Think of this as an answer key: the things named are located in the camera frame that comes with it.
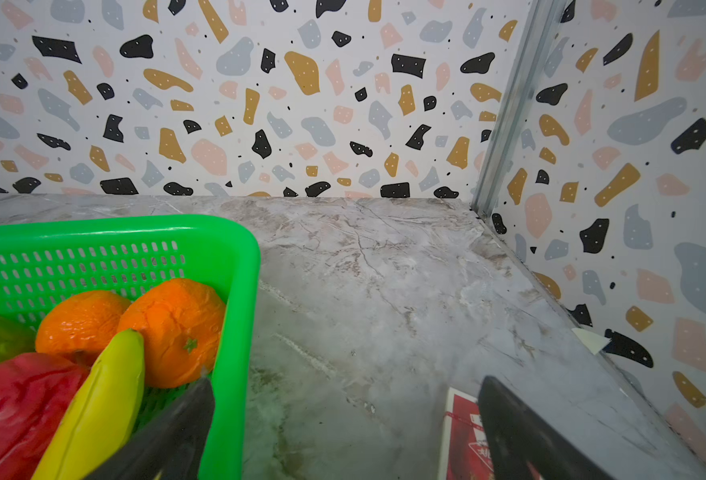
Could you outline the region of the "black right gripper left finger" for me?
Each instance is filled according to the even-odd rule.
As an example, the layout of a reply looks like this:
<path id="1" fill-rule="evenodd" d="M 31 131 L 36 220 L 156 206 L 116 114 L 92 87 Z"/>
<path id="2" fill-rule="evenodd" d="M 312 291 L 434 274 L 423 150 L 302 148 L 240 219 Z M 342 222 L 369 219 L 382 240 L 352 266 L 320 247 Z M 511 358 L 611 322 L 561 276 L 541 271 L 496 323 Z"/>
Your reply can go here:
<path id="1" fill-rule="evenodd" d="M 89 479 L 197 479 L 215 411 L 202 378 L 91 472 Z"/>

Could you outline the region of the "green plastic basket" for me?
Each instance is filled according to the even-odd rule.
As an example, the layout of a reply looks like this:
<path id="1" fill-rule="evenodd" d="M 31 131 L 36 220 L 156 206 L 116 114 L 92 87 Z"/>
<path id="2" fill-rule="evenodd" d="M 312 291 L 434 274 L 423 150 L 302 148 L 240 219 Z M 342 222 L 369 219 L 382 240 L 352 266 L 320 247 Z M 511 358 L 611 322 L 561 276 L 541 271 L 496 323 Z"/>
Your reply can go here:
<path id="1" fill-rule="evenodd" d="M 135 300 L 173 278 L 214 288 L 227 309 L 210 375 L 215 411 L 199 476 L 238 479 L 260 264 L 252 233 L 214 216 L 2 225 L 0 314 L 36 329 L 61 301 L 90 290 Z"/>

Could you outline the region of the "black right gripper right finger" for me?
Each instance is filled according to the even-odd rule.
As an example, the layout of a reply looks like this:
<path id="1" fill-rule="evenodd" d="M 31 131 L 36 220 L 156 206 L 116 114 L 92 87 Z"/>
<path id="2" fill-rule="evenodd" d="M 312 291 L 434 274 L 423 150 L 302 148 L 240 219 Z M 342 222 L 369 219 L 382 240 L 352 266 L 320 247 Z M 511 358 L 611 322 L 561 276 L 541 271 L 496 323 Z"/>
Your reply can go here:
<path id="1" fill-rule="evenodd" d="M 608 479 L 610 476 L 493 376 L 477 404 L 497 479 Z"/>

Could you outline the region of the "yellow banana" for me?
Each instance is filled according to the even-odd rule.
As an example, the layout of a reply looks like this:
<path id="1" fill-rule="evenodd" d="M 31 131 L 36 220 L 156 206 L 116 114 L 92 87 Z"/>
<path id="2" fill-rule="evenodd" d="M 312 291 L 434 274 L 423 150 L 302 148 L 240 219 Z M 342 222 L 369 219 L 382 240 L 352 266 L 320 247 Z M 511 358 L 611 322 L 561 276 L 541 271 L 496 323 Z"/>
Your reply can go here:
<path id="1" fill-rule="evenodd" d="M 144 339 L 116 334 L 69 405 L 33 477 L 84 479 L 130 438 L 145 388 Z"/>

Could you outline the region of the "red apple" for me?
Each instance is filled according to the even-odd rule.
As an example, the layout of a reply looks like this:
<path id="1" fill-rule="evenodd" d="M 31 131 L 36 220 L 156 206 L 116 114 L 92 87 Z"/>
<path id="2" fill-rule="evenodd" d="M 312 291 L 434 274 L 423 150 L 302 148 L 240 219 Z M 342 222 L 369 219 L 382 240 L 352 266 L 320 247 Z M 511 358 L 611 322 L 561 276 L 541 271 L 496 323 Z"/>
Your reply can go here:
<path id="1" fill-rule="evenodd" d="M 30 479 L 89 369 L 25 353 L 0 363 L 0 479 Z"/>

